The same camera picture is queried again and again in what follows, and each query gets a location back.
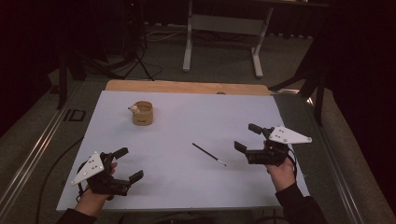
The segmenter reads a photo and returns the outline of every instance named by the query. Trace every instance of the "black sleeve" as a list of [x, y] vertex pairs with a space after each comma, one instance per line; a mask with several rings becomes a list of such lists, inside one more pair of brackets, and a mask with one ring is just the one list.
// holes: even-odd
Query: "black sleeve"
[[90, 217], [82, 214], [74, 209], [67, 209], [62, 217], [56, 222], [56, 224], [92, 224], [96, 221], [96, 217]]
[[303, 194], [294, 183], [290, 187], [276, 194], [277, 200], [283, 206], [285, 217], [293, 224], [327, 224], [326, 218], [314, 200], [314, 198]]

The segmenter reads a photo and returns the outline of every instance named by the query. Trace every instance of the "pen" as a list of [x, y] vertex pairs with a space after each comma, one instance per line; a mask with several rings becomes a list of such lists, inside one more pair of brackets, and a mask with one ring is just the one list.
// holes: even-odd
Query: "pen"
[[203, 148], [198, 147], [198, 149], [200, 149], [201, 151], [203, 151], [204, 153], [206, 153], [207, 155], [209, 155], [211, 158], [215, 159], [216, 161], [218, 161], [219, 163], [223, 164], [224, 166], [227, 166], [224, 162], [222, 162], [221, 160], [219, 160], [218, 158], [216, 158], [215, 156], [213, 156], [212, 154], [208, 153], [207, 151], [205, 151]]

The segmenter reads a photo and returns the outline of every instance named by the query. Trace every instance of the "white table surface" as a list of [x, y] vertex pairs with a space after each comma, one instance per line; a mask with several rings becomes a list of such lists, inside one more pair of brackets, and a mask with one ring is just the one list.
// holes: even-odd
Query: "white table surface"
[[[151, 125], [132, 124], [128, 107], [137, 101], [153, 104]], [[238, 141], [248, 149], [262, 149], [264, 137], [249, 131], [249, 123], [265, 128], [283, 125], [272, 96], [103, 91], [57, 210], [76, 205], [78, 187], [70, 182], [94, 151], [108, 153], [122, 147], [128, 147], [129, 153], [118, 159], [114, 177], [127, 180], [140, 170], [145, 175], [131, 186], [127, 196], [115, 196], [107, 202], [106, 210], [279, 206], [265, 167], [248, 164], [245, 155], [233, 148], [233, 141]], [[297, 183], [303, 195], [308, 195], [300, 168]]]

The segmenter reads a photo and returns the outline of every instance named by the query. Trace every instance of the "hand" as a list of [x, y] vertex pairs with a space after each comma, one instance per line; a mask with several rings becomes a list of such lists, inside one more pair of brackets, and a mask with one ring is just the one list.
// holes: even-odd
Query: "hand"
[[296, 182], [294, 165], [289, 158], [286, 158], [280, 166], [265, 165], [265, 167], [271, 176], [276, 192], [286, 189]]
[[[116, 167], [117, 167], [116, 162], [111, 163], [112, 175], [116, 172], [115, 170]], [[107, 194], [93, 193], [92, 190], [89, 189], [89, 187], [87, 187], [87, 190], [82, 194], [81, 199], [76, 205], [75, 210], [90, 217], [98, 217], [100, 211], [105, 205], [106, 199], [109, 196], [110, 195]]]

